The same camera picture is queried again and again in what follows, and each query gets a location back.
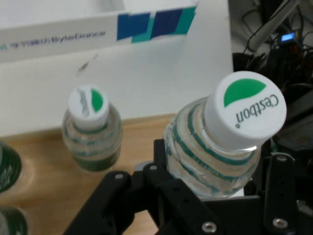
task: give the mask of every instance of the white tube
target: white tube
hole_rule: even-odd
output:
[[[290,13],[297,7],[300,0],[284,0],[277,8],[273,15],[275,15],[282,7],[284,7],[272,20],[267,22],[259,32],[257,32],[250,40],[248,49],[250,51],[257,51],[259,47],[272,35],[278,26],[290,15]]]

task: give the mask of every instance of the green bottle label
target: green bottle label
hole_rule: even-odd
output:
[[[112,155],[101,160],[89,160],[88,156],[79,156],[75,154],[74,160],[78,165],[89,171],[102,171],[113,166],[119,158],[121,147],[119,147]]]
[[[5,221],[0,224],[9,232],[8,235],[27,235],[27,222],[23,214],[15,208],[0,207],[0,214],[4,217]]]
[[[9,189],[20,176],[21,159],[16,151],[0,143],[0,192]]]

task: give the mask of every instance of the metal screw head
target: metal screw head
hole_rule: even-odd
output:
[[[285,162],[287,160],[287,157],[284,155],[279,155],[279,156],[277,156],[277,160],[279,160],[281,162]]]
[[[156,169],[157,169],[157,166],[156,166],[156,165],[151,165],[151,166],[149,167],[149,169],[150,169],[150,170],[156,170]]]
[[[124,177],[123,174],[116,174],[114,176],[114,178],[117,179],[117,180],[122,179],[123,177]]]
[[[207,234],[214,234],[217,230],[217,227],[213,222],[204,222],[202,224],[202,230]]]
[[[275,218],[273,219],[273,225],[278,229],[285,229],[286,227],[288,227],[288,222],[281,218]]]

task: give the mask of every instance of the green leaf logo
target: green leaf logo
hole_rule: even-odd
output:
[[[103,98],[101,94],[94,89],[91,90],[91,104],[95,113],[97,113],[103,105]]]
[[[224,95],[224,107],[227,107],[231,103],[252,97],[260,93],[266,85],[251,78],[243,78],[230,84]]]

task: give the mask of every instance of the blue display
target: blue display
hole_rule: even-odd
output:
[[[294,38],[295,38],[295,33],[289,33],[289,34],[282,36],[282,42],[290,41]]]

